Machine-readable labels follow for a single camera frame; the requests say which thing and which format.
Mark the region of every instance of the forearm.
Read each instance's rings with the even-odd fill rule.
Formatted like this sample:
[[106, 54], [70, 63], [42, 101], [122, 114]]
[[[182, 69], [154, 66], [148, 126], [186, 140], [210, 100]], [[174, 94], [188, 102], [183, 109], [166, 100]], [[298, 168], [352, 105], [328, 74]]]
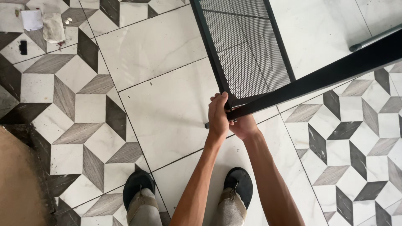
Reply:
[[275, 166], [263, 134], [243, 140], [254, 171], [258, 193], [270, 226], [303, 226], [290, 192]]
[[221, 140], [208, 136], [203, 153], [176, 207], [171, 226], [202, 225], [209, 181], [221, 144]]

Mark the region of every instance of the tile floor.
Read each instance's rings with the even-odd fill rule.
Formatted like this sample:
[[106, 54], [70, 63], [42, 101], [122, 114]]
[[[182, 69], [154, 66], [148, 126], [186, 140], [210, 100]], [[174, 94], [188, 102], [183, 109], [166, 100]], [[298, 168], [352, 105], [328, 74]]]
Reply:
[[[0, 124], [38, 152], [60, 225], [126, 226], [121, 193], [138, 168], [152, 172], [168, 225], [218, 91], [188, 4], [0, 0]], [[400, 1], [271, 5], [296, 78], [402, 23]], [[19, 10], [36, 8], [73, 19], [61, 46], [23, 29]], [[254, 114], [306, 225], [402, 225], [401, 96], [399, 63]], [[204, 225], [232, 167], [254, 180], [244, 145], [230, 135]], [[267, 225], [257, 190], [245, 225]]]

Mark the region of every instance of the hand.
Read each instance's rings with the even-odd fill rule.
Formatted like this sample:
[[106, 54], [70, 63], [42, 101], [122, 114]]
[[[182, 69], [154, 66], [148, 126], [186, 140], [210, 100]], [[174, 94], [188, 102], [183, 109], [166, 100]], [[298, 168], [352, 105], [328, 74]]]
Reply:
[[252, 115], [240, 117], [234, 124], [232, 121], [230, 122], [230, 131], [232, 131], [241, 140], [251, 137], [259, 131], [257, 123]]
[[216, 93], [211, 97], [209, 104], [208, 119], [209, 119], [209, 134], [212, 138], [225, 140], [229, 132], [229, 121], [225, 112], [225, 103], [228, 100], [228, 93], [223, 92], [222, 95]]

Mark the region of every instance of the flip-flop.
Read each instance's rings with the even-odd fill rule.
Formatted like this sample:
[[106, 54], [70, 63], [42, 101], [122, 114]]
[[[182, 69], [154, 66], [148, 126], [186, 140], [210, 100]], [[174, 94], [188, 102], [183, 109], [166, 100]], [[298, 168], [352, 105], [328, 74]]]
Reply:
[[133, 172], [127, 179], [123, 189], [123, 203], [126, 210], [130, 205], [131, 200], [141, 189], [148, 188], [155, 194], [155, 183], [149, 173], [144, 170]]
[[252, 197], [252, 181], [247, 171], [241, 167], [231, 169], [225, 178], [224, 190], [226, 188], [236, 188], [236, 192], [240, 195], [246, 209], [251, 202]]

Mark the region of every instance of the metal mesh panel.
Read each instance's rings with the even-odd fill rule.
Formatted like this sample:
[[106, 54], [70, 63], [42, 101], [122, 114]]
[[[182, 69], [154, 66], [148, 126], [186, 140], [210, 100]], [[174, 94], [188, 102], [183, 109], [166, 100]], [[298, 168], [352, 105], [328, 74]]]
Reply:
[[195, 1], [232, 94], [240, 99], [290, 83], [264, 0]]

